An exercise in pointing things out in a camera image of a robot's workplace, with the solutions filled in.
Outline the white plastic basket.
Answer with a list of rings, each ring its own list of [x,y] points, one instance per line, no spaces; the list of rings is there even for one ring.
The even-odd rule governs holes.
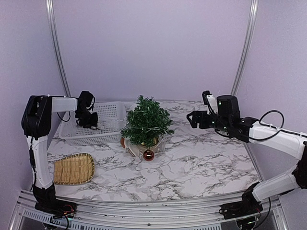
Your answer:
[[[61,122],[59,137],[72,146],[119,142],[125,126],[126,108],[123,102],[95,103],[94,118],[87,125],[71,117]]]

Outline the small green christmas tree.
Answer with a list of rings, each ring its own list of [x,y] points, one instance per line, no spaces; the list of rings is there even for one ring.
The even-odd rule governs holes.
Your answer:
[[[170,113],[153,97],[139,95],[136,104],[134,113],[127,113],[127,124],[121,129],[123,138],[128,138],[133,145],[149,149],[156,145],[156,138],[175,133],[170,129],[173,125]]]

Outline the red ball ornament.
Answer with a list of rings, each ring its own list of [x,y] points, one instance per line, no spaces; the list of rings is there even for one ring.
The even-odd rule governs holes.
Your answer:
[[[143,158],[146,161],[152,161],[154,159],[154,152],[152,150],[147,149],[146,151],[144,151],[143,153]]]

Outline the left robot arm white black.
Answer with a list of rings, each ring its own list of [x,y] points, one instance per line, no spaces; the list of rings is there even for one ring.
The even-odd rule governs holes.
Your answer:
[[[61,207],[47,165],[47,141],[52,114],[74,112],[80,127],[97,127],[98,115],[93,111],[94,104],[95,97],[89,91],[82,91],[77,98],[32,95],[28,100],[21,123],[29,149],[33,194],[37,203],[50,213],[57,213]]]

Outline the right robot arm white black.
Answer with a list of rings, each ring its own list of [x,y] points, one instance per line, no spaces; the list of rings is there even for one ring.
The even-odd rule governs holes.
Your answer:
[[[286,153],[298,162],[291,169],[269,180],[251,185],[238,203],[238,211],[247,215],[266,198],[307,187],[307,135],[274,126],[262,119],[240,116],[238,100],[232,95],[215,97],[209,91],[202,94],[207,110],[192,111],[187,120],[192,128],[214,129],[226,138],[254,143]]]

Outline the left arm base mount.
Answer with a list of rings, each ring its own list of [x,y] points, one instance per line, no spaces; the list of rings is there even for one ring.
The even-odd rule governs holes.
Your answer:
[[[74,202],[64,201],[64,200],[56,200],[54,204],[42,204],[36,202],[35,209],[39,211],[43,211],[49,214],[53,214],[55,217],[68,217],[73,218],[75,215],[75,211],[77,208],[77,204]]]

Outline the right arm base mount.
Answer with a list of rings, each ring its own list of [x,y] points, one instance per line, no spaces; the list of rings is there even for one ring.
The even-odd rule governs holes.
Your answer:
[[[243,217],[246,215],[261,212],[263,207],[261,203],[245,204],[243,201],[223,204],[220,206],[219,214],[223,215],[224,219],[232,219]]]

